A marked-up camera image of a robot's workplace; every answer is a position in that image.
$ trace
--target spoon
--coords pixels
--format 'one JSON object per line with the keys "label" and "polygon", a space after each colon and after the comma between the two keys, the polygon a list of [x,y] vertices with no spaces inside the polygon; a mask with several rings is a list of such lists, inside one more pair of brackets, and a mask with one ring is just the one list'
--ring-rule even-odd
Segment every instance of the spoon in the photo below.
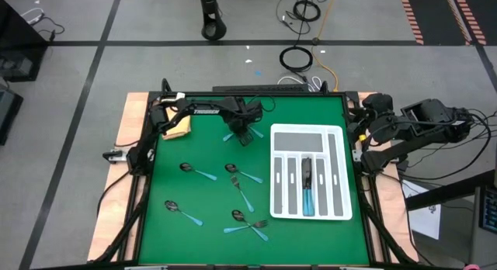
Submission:
{"label": "spoon", "polygon": [[180,212],[181,214],[183,214],[183,215],[187,216],[188,218],[190,218],[194,223],[196,223],[196,224],[198,224],[200,226],[203,226],[202,220],[197,220],[196,218],[194,218],[194,217],[186,214],[182,210],[180,210],[178,208],[178,204],[176,204],[176,202],[168,200],[168,201],[164,202],[164,205],[165,205],[165,208],[167,208],[169,211],[171,211],[171,212]]}
{"label": "spoon", "polygon": [[252,205],[250,205],[250,202],[249,200],[245,197],[245,194],[243,194],[243,191],[242,189],[240,189],[240,184],[238,183],[238,179],[236,178],[235,175],[232,175],[231,176],[231,182],[233,183],[233,185],[240,191],[240,193],[242,194],[243,196],[243,199],[245,200],[245,203],[247,203],[247,207],[248,207],[248,211],[254,213],[254,207],[252,207]]}
{"label": "spoon", "polygon": [[[255,228],[263,228],[263,227],[266,227],[268,224],[267,220],[260,220],[254,224],[251,224],[252,226],[254,226]],[[246,227],[232,227],[232,228],[224,228],[223,231],[225,233],[230,233],[230,232],[233,232],[233,231],[236,231],[236,230],[242,230],[242,229],[245,229],[245,228],[248,228],[249,226],[246,226]]]}
{"label": "spoon", "polygon": [[[253,133],[255,133],[255,135],[257,135],[259,138],[264,138],[264,134],[260,133],[259,131],[255,130],[255,128],[249,126],[248,127]],[[230,140],[233,135],[235,135],[234,133],[229,133],[228,135],[226,135],[225,137],[223,137],[223,142],[226,142],[228,140]]]}
{"label": "spoon", "polygon": [[179,169],[183,170],[184,172],[188,172],[188,171],[194,171],[198,174],[201,174],[201,175],[204,175],[206,177],[208,177],[209,179],[211,179],[212,181],[216,181],[217,180],[217,177],[214,176],[214,175],[211,175],[211,174],[208,174],[206,172],[201,172],[201,171],[198,171],[198,170],[195,170],[193,169],[192,165],[189,164],[189,163],[186,163],[186,162],[183,162],[182,164],[179,165]]}
{"label": "spoon", "polygon": [[252,228],[252,230],[254,230],[257,233],[257,235],[259,235],[259,237],[261,237],[264,241],[269,240],[269,238],[264,233],[258,231],[257,228],[255,228],[255,227],[251,226],[249,223],[247,223],[247,221],[243,217],[243,213],[240,212],[239,210],[233,210],[231,212],[231,215],[235,218],[235,220],[241,221],[241,222],[244,222],[245,224],[247,224],[247,226]]}
{"label": "spoon", "polygon": [[226,164],[226,165],[224,166],[224,168],[225,168],[228,172],[230,172],[230,173],[236,173],[236,172],[238,172],[238,173],[243,174],[243,175],[245,175],[245,176],[249,177],[250,179],[252,179],[252,180],[254,180],[254,181],[258,182],[259,184],[262,184],[262,179],[261,179],[261,178],[257,178],[257,177],[255,177],[255,176],[250,175],[250,174],[247,174],[247,173],[244,173],[244,172],[239,171],[239,170],[236,168],[236,165],[234,165],[234,164]]}

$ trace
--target fork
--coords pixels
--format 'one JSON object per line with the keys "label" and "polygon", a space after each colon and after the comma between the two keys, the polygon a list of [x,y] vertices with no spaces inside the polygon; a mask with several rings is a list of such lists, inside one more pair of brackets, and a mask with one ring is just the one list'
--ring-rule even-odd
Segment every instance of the fork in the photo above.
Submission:
{"label": "fork", "polygon": [[244,227],[231,227],[231,228],[224,228],[224,232],[225,233],[230,233],[230,232],[233,232],[233,231],[236,231],[236,230],[242,230],[242,229],[245,229],[245,228],[248,228],[248,227],[255,227],[255,228],[263,228],[263,227],[267,227],[268,225],[268,221],[267,220],[260,220],[254,224],[248,224]]}
{"label": "fork", "polygon": [[250,202],[249,200],[247,199],[247,197],[245,197],[245,194],[243,194],[243,191],[242,189],[240,189],[240,183],[238,183],[238,179],[236,178],[235,175],[232,175],[231,176],[231,182],[233,183],[233,185],[240,191],[240,193],[242,194],[243,196],[243,199],[245,200],[245,203],[247,203],[247,207],[248,207],[248,211],[254,213],[254,207],[252,207],[252,205],[250,205]]}

